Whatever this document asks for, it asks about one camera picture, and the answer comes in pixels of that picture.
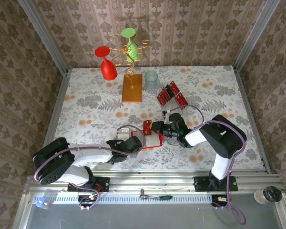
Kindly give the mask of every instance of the wooden base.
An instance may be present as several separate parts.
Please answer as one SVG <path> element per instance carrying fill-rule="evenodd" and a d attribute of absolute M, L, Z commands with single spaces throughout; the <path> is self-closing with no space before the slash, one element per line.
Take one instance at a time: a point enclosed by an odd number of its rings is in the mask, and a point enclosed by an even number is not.
<path fill-rule="evenodd" d="M 130 76 L 133 81 L 133 88 L 131 81 L 124 75 L 122 102 L 135 103 L 142 102 L 142 75 L 135 74 Z"/>

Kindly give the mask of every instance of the metal base plate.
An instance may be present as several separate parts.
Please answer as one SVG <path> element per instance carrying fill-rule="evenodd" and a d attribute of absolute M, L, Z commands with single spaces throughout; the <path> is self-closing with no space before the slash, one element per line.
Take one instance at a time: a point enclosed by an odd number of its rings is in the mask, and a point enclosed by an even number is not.
<path fill-rule="evenodd" d="M 209 187 L 209 177 L 194 177 L 195 192 L 226 192 L 226 181 L 215 190 L 213 187 Z M 231 192 L 238 191 L 236 178 L 231 176 L 229 181 L 229 187 Z"/>
<path fill-rule="evenodd" d="M 95 183 L 101 185 L 104 188 L 103 192 L 109 192 L 109 185 L 110 185 L 110 178 L 109 177 L 95 177 Z M 90 187 L 94 188 L 96 190 L 99 189 L 98 186 L 94 185 L 93 187 L 91 185 L 83 185 L 83 187 Z M 77 187 L 74 187 L 73 185 L 68 185 L 68 192 L 91 192 L 89 190 L 80 189 Z"/>

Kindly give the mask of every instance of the wallpaper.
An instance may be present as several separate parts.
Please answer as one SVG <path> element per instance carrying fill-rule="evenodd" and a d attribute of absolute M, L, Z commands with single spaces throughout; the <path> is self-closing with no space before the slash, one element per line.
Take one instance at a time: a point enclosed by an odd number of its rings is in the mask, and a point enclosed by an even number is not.
<path fill-rule="evenodd" d="M 21 6 L 0 0 L 0 229 L 12 226 L 61 78 Z"/>
<path fill-rule="evenodd" d="M 268 160 L 286 189 L 286 1 L 280 1 L 240 73 Z"/>
<path fill-rule="evenodd" d="M 139 66 L 233 65 L 265 0 L 33 0 L 69 68 L 99 67 L 94 50 L 137 30 Z M 112 51 L 111 57 L 118 55 Z"/>

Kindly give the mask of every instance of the floral tablecloth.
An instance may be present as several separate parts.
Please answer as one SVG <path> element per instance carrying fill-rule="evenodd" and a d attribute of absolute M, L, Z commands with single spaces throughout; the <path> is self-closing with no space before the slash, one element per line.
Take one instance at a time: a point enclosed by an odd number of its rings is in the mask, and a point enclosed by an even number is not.
<path fill-rule="evenodd" d="M 55 138 L 68 142 L 98 144 L 117 137 L 116 129 L 132 124 L 143 128 L 143 120 L 162 120 L 161 108 L 154 95 L 143 90 L 141 103 L 122 103 L 123 75 L 126 68 L 117 68 L 118 77 L 106 81 L 100 69 L 72 69 Z M 222 114 L 247 135 L 246 150 L 235 162 L 236 169 L 263 169 L 243 99 L 231 66 L 136 67 L 136 74 L 148 70 L 158 73 L 160 82 L 175 81 L 189 104 L 198 106 L 206 120 Z M 189 128 L 200 124 L 201 117 L 192 108 L 182 111 Z M 171 146 L 150 148 L 129 156 L 124 162 L 94 164 L 94 170 L 116 169 L 211 169 L 215 151 L 203 142 L 190 149 Z"/>

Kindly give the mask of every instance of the red card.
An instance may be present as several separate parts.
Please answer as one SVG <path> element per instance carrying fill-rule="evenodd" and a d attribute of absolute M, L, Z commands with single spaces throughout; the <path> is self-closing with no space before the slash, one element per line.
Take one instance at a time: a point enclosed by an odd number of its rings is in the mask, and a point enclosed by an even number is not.
<path fill-rule="evenodd" d="M 182 93 L 179 93 L 176 97 L 175 97 L 176 102 L 179 104 L 179 106 L 182 105 L 188 105 L 187 101 L 185 100 L 184 96 L 182 95 Z"/>
<path fill-rule="evenodd" d="M 161 93 L 162 93 L 164 99 L 165 99 L 167 102 L 170 101 L 170 99 L 171 99 L 171 98 L 170 98 L 170 95 L 169 95 L 168 92 L 166 91 L 165 87 L 162 88 Z"/>
<path fill-rule="evenodd" d="M 164 99 L 161 92 L 158 94 L 157 99 L 158 99 L 159 103 L 161 104 L 161 106 L 164 106 L 166 104 L 166 100 Z"/>
<path fill-rule="evenodd" d="M 177 94 L 180 92 L 179 88 L 177 87 L 177 85 L 175 84 L 174 81 L 172 81 L 172 82 L 170 83 L 170 88 L 171 88 L 171 90 L 173 91 L 173 93 L 174 93 L 175 95 L 177 95 Z"/>
<path fill-rule="evenodd" d="M 149 128 L 151 124 L 152 124 L 152 120 L 145 120 L 143 122 L 143 133 L 145 136 L 152 134 L 152 130 L 151 128 Z"/>

